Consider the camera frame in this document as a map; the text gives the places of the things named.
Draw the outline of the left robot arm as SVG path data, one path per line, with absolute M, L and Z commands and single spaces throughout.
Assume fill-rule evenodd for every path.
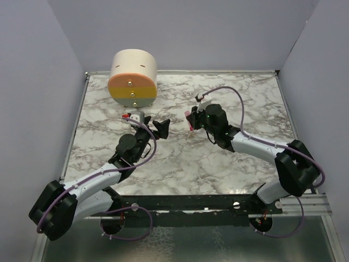
M 167 139 L 171 123 L 169 119 L 153 121 L 152 130 L 148 126 L 151 117 L 136 111 L 123 115 L 122 119 L 132 126 L 135 134 L 122 135 L 114 155 L 102 167 L 68 183 L 53 180 L 46 185 L 28 214 L 38 234 L 54 241 L 76 221 L 97 213 L 112 216 L 119 212 L 121 203 L 111 186 L 151 160 L 157 147 L 153 147 L 150 155 L 144 154 L 144 150 L 150 141 Z

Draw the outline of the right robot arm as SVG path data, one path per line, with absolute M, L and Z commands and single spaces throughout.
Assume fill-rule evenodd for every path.
M 301 141 L 277 143 L 244 135 L 240 128 L 228 123 L 226 112 L 219 104 L 210 104 L 205 109 L 194 106 L 185 112 L 185 117 L 191 129 L 203 129 L 212 136 L 210 142 L 220 148 L 251 155 L 276 167 L 278 178 L 260 186 L 250 200 L 256 213 L 264 213 L 277 199 L 302 196 L 321 174 Z

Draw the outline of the pink strap keyring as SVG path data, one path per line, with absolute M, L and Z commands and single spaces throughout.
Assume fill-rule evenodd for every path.
M 185 119 L 187 120 L 187 123 L 189 125 L 189 130 L 193 132 L 194 129 L 192 126 L 192 121 L 195 119 L 195 117 L 192 115 L 192 113 L 189 110 L 187 110 L 184 114 L 185 114 Z

